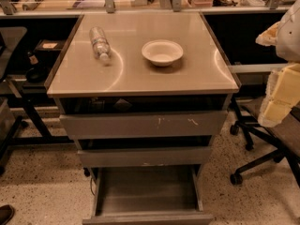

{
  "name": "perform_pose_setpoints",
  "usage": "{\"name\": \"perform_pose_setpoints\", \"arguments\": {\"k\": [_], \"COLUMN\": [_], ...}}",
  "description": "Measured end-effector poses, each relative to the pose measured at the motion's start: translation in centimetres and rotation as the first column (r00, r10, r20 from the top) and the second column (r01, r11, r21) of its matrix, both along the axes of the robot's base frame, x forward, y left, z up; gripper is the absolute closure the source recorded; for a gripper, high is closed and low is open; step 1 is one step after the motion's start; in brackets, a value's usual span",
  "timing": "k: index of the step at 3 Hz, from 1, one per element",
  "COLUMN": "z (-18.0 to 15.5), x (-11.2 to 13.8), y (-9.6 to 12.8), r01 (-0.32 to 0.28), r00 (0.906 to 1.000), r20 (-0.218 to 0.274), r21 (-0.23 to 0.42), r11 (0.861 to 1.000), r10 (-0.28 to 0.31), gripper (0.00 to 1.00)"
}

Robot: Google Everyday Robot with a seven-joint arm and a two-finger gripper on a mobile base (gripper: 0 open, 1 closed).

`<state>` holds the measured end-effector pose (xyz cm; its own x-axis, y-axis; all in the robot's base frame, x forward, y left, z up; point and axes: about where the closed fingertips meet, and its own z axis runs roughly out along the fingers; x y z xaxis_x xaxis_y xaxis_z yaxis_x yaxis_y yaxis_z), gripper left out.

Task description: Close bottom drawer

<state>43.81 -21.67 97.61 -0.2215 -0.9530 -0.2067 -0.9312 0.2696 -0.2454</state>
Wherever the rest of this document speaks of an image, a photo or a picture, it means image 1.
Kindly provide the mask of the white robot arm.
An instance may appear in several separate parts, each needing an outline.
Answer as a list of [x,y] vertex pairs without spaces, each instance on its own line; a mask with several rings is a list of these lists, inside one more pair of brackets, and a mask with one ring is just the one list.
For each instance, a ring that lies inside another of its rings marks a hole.
[[288,62],[269,75],[265,98],[259,111],[259,124],[272,128],[280,124],[300,101],[300,0],[279,22],[257,36],[256,43],[275,46],[276,55]]

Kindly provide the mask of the white foam-padded gripper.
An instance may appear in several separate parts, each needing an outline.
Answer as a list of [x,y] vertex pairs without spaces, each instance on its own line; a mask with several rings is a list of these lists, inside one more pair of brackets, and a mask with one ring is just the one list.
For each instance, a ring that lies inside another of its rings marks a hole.
[[[276,46],[279,22],[259,34],[255,42]],[[274,69],[268,77],[265,98],[262,100],[258,122],[272,128],[280,124],[300,101],[300,64],[290,63],[281,70]]]

